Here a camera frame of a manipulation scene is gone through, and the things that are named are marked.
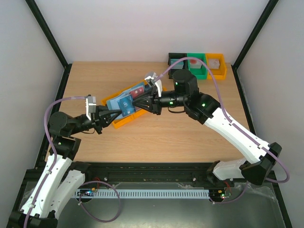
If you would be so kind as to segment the red credit card stack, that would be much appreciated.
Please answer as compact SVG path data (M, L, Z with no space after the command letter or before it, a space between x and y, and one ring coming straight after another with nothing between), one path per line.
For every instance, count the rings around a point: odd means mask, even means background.
M144 86L138 86L136 88L133 88L130 90L130 95L132 99L135 99L136 97L142 95L145 92Z

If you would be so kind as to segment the black frame post left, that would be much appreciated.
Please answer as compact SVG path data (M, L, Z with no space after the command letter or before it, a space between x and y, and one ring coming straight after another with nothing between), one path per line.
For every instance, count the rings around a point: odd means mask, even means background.
M51 29L49 28L42 12L40 11L36 1L35 0L25 0L25 2L28 5L34 18L36 19L38 25L40 26L42 32L44 33L46 39L48 40L50 46L52 47L54 53L56 54L62 67L65 70L70 69L71 65L68 64L66 58L64 57L64 54L63 54L62 50L60 49Z

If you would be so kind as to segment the yellow bin with red cards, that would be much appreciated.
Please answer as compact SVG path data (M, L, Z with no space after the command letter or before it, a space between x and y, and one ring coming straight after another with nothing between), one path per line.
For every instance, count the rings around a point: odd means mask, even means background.
M146 113L148 113L148 111L146 111L144 109L139 109L139 110L137 110L136 112L134 112L132 114L132 119L137 119L137 118L139 118L140 116L142 116L142 115L144 115Z

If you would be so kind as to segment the blue card holder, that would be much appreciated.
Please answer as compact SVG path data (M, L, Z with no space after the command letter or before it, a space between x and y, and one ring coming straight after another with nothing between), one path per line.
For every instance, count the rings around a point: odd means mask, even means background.
M144 82L140 82L129 89L123 90L118 96L107 100L107 107L110 110L120 109L123 116L133 114L137 111L133 105L133 100L144 92Z

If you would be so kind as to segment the black frame post right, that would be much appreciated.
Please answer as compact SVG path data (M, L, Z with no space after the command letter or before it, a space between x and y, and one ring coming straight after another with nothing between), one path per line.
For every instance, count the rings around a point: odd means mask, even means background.
M237 71L238 68L240 67L240 65L242 64L247 53L251 49L257 36L259 35L260 31L264 27L265 23L267 22L268 18L270 17L271 13L273 12L273 10L276 7L278 2L279 2L279 0L269 0L268 3L266 4L263 12L261 13L259 19L257 20L254 28L252 29L249 37L247 38L244 46L242 47L236 61L232 65L233 71Z

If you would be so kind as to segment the black frame post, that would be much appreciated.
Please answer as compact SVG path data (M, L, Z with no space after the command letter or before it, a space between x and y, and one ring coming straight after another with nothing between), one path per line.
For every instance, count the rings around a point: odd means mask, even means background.
M36 1L35 0L25 0L25 2L28 5L34 18L36 19L38 25L40 26L42 32L44 33L46 39L48 40L50 46L52 47L54 53L56 54L62 67L65 70L70 69L71 65L68 64L66 58L64 57L64 54L63 54L62 50L60 49L51 29L49 28L42 12L40 11Z
M278 2L279 2L279 0L269 0L268 3L266 4L263 12L261 13L259 19L257 20L254 28L252 29L249 37L247 38L244 46L242 47L236 61L232 65L233 71L237 71L238 68L240 67L240 65L242 64L247 53L251 49L257 36L259 35L260 31L264 27L265 23L267 22L268 18L270 17L271 13L273 12L273 10L276 7Z

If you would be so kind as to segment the grey card deck in green bin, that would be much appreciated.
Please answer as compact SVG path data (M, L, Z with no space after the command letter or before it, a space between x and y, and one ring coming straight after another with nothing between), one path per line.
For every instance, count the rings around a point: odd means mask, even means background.
M190 59L190 69L200 69L202 67L201 59Z

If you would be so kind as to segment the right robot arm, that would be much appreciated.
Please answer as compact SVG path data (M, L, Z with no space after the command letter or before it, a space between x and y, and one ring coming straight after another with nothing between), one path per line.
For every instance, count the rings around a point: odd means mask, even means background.
M183 107L188 117L219 133L235 146L243 158L234 161L215 161L207 171L208 183L218 186L228 179L245 179L261 185L276 163L282 147L258 138L233 119L219 101L199 91L196 77L186 69L173 74L174 90L162 91L161 81L146 77L151 87L138 96L133 105L160 115L162 109Z

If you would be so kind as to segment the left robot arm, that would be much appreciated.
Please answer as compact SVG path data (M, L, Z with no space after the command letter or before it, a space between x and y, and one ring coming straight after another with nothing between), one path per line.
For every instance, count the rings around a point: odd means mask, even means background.
M121 113L103 105L97 106L90 117L53 113L47 124L47 132L53 137L47 163L28 200L19 211L11 213L9 225L14 228L57 227L65 205L90 177L90 165L74 161L81 139L73 135L90 129L101 134Z

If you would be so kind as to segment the orange storage bin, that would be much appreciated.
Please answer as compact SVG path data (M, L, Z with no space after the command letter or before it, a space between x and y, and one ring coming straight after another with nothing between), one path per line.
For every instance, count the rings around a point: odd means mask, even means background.
M216 80L224 80L227 75L227 66L224 55L221 53L206 53L208 68L214 75Z

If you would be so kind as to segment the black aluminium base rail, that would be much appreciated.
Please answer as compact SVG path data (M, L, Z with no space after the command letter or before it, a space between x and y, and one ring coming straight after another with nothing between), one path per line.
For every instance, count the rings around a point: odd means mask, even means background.
M91 181L97 177L109 184L118 183L183 183L204 189L220 189L244 179L233 181L218 181L212 184L208 181L207 170L210 162L203 163L115 163L90 162L88 177Z

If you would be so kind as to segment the grey deck in orange bin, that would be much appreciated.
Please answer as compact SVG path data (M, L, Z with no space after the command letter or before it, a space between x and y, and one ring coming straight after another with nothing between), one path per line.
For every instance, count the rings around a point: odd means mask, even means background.
M209 68L218 70L220 68L220 61L217 58L209 58Z

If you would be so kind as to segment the green storage bin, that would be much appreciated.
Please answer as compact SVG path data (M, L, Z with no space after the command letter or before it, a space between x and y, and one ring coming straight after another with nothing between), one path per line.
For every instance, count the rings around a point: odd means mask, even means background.
M187 53L187 57L195 57L202 60L205 64L207 63L205 53ZM188 59L188 69L197 79L207 79L208 71L199 61Z

